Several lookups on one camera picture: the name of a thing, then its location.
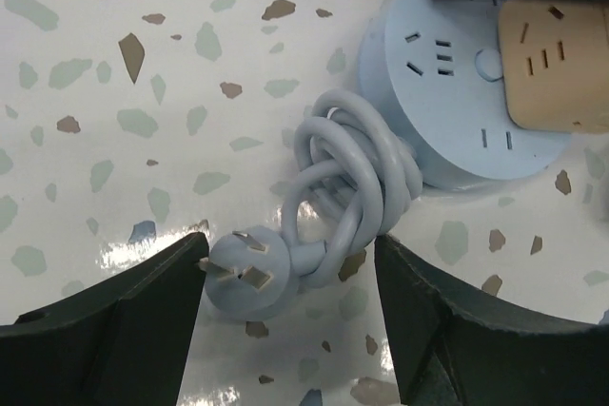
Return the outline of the light blue round power socket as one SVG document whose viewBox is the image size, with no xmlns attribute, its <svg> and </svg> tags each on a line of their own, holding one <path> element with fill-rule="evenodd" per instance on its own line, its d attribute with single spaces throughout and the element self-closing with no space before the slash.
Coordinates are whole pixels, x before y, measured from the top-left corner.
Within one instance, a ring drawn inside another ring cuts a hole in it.
<svg viewBox="0 0 609 406">
<path fill-rule="evenodd" d="M 390 0 L 360 45 L 360 94 L 410 144 L 423 181 L 462 190 L 528 178 L 567 133 L 518 127 L 507 110 L 502 0 Z"/>
</svg>

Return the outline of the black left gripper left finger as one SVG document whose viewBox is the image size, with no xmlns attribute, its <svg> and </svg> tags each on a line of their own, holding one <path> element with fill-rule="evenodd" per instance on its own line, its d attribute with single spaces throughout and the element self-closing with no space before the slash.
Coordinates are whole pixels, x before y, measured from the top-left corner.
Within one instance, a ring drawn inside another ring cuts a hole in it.
<svg viewBox="0 0 609 406">
<path fill-rule="evenodd" d="M 1 328 L 4 405 L 174 405 L 206 274 L 193 232 Z"/>
</svg>

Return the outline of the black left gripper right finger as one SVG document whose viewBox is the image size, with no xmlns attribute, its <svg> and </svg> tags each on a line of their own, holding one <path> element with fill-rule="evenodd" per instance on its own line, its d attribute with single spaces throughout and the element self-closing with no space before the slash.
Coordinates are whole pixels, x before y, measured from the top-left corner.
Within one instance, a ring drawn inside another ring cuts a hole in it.
<svg viewBox="0 0 609 406">
<path fill-rule="evenodd" d="M 463 405 L 605 405 L 608 327 L 560 319 L 491 296 L 375 240 L 385 330 L 401 400 L 412 401 L 432 357 Z"/>
</svg>

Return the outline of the beige cube socket adapter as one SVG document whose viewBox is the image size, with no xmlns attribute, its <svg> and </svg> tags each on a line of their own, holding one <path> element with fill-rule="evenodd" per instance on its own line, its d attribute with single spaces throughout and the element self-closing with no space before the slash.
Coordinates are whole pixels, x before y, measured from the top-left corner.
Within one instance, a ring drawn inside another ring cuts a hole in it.
<svg viewBox="0 0 609 406">
<path fill-rule="evenodd" d="M 608 132 L 608 7 L 507 0 L 499 13 L 507 109 L 526 129 Z"/>
</svg>

